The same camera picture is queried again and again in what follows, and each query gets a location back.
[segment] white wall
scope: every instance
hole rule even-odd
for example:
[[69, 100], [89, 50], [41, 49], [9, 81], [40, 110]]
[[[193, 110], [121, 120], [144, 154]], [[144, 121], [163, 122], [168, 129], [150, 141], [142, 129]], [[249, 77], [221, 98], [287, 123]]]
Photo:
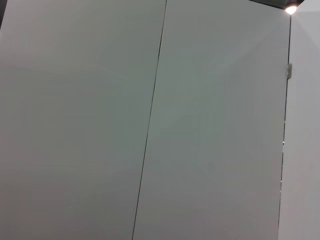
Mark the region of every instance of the white wall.
[[167, 3], [134, 240], [277, 240], [290, 16]]
[[292, 16], [279, 240], [320, 238], [320, 2]]
[[132, 239], [165, 2], [8, 1], [0, 239]]

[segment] white panel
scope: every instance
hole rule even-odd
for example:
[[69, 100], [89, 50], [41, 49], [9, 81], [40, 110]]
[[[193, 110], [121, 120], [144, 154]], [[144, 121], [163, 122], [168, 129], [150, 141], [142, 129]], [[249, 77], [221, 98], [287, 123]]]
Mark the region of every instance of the white panel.
[[134, 240], [276, 240], [290, 17], [169, 0]]
[[279, 240], [320, 238], [320, 2], [292, 15]]
[[0, 239], [132, 239], [165, 3], [8, 1]]

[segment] door hinge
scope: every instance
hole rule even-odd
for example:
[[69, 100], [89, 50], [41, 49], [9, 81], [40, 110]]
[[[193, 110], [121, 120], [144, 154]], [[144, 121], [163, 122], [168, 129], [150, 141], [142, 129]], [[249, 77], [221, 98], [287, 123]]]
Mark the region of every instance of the door hinge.
[[290, 79], [291, 76], [292, 76], [292, 63], [288, 65], [287, 79]]

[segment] light bulb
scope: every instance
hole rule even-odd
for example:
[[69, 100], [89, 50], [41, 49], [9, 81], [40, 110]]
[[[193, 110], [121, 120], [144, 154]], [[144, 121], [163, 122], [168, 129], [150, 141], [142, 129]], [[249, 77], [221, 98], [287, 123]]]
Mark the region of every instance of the light bulb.
[[285, 11], [288, 14], [292, 15], [297, 11], [297, 6], [289, 6]]

